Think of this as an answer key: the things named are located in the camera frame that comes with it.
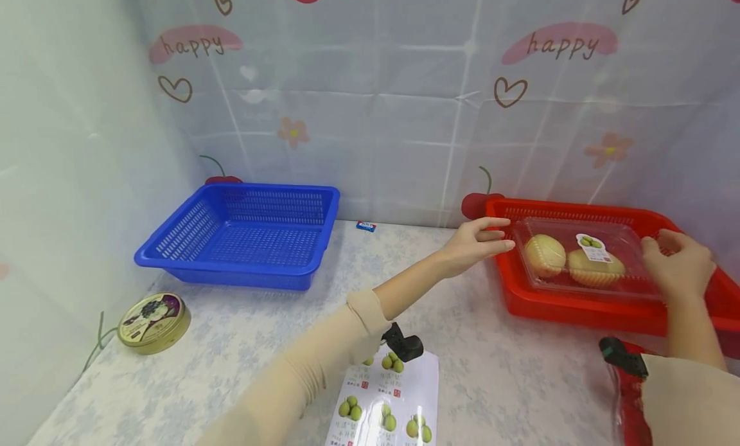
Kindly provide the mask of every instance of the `floral tablecloth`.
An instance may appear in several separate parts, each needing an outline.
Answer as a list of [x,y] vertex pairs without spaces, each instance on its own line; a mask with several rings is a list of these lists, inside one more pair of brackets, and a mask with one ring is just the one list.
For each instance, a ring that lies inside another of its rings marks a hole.
[[[305,295],[187,285],[165,274],[151,291],[184,298],[193,322],[183,339],[147,357],[113,340],[30,445],[193,444],[259,369],[347,293],[380,284],[451,234],[394,225],[370,233],[337,221]],[[604,331],[509,315],[492,262],[440,283],[398,322],[439,357],[438,445],[615,444],[613,382],[597,345]],[[323,445],[341,381],[308,408],[290,444]]]

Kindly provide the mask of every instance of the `sleeve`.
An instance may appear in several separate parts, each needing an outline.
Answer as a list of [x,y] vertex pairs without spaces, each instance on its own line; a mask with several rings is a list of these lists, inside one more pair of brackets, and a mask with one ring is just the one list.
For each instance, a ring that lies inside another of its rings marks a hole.
[[350,294],[346,305],[262,369],[235,406],[206,428],[198,446],[284,444],[328,377],[372,357],[390,327],[373,290]]
[[687,359],[642,355],[644,418],[655,446],[737,445],[740,379]]

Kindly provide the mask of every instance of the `small blue object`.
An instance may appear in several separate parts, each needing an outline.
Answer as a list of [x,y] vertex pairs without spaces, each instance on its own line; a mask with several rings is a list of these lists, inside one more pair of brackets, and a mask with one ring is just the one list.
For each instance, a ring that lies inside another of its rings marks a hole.
[[364,231],[375,232],[376,227],[377,226],[371,225],[369,222],[362,222],[362,221],[357,222],[357,229],[362,229]]
[[308,290],[337,217],[336,188],[207,184],[138,249],[185,282]]

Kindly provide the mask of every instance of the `round tin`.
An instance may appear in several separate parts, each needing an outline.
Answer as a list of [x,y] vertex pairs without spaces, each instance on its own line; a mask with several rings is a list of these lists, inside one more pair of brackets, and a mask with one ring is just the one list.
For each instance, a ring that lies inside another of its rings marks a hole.
[[147,296],[127,311],[118,323],[118,339],[139,354],[163,352],[190,326],[185,301],[170,293]]

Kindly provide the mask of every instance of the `black clip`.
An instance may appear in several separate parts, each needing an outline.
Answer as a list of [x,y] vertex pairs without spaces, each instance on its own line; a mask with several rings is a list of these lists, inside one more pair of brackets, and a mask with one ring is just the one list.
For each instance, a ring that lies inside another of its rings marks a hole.
[[417,359],[424,354],[424,344],[421,343],[421,339],[416,335],[404,337],[401,328],[396,323],[393,323],[391,328],[383,334],[383,340],[403,362]]
[[599,340],[599,348],[602,350],[604,361],[609,364],[635,377],[642,379],[648,377],[648,368],[642,360],[642,354],[629,353],[622,340],[616,337],[604,337]]

